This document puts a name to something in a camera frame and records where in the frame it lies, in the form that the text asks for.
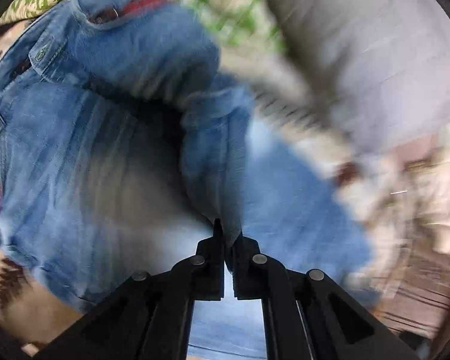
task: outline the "patterned fabric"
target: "patterned fabric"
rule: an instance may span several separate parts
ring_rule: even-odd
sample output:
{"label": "patterned fabric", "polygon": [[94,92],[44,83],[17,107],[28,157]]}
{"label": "patterned fabric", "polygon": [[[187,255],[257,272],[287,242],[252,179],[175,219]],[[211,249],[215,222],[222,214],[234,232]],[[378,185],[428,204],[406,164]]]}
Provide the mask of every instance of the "patterned fabric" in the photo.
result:
{"label": "patterned fabric", "polygon": [[[14,0],[0,26],[42,15],[62,0]],[[193,9],[205,27],[224,46],[264,51],[285,50],[281,32],[265,0],[180,0]]]}

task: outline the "gray fabric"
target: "gray fabric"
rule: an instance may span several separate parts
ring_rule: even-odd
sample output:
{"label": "gray fabric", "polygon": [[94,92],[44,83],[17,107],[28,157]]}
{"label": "gray fabric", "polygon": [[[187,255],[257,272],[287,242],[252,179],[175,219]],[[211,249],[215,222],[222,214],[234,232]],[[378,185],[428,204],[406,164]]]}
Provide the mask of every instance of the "gray fabric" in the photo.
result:
{"label": "gray fabric", "polygon": [[268,0],[363,164],[450,117],[450,46],[434,0]]}

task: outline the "denim fabric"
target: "denim fabric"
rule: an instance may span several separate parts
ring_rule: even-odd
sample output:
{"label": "denim fabric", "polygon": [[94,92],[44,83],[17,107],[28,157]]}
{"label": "denim fabric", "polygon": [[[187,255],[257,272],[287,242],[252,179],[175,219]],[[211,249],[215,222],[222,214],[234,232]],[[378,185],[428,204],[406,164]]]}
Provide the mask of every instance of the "denim fabric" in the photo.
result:
{"label": "denim fabric", "polygon": [[[155,274],[194,254],[211,234],[200,213],[222,219],[228,246],[243,230],[292,269],[339,280],[363,266],[362,229],[250,120],[250,93],[218,72],[219,50],[188,10],[170,2],[90,21],[130,1],[66,0],[0,61],[1,250],[81,311],[134,269]],[[183,113],[180,168],[150,99]],[[227,307],[217,317],[197,306],[197,323],[213,328],[195,329],[192,347],[247,356],[243,329],[263,327]],[[239,332],[229,343],[227,326]]]}

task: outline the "blue jeans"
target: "blue jeans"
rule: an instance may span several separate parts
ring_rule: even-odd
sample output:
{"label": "blue jeans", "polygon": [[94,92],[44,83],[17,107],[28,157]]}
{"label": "blue jeans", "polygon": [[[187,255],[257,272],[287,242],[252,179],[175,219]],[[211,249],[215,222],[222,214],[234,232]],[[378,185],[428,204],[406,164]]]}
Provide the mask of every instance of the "blue jeans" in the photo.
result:
{"label": "blue jeans", "polygon": [[[66,0],[0,61],[1,250],[81,311],[133,270],[194,254],[207,219],[222,219],[228,246],[243,231],[291,269],[339,280],[363,266],[362,229],[250,120],[252,96],[218,71],[219,49],[188,10],[169,2],[91,20],[130,1]],[[150,99],[183,113],[180,161]],[[197,321],[213,322],[200,310]],[[219,322],[190,343],[230,352],[217,339],[225,325],[263,329]]]}

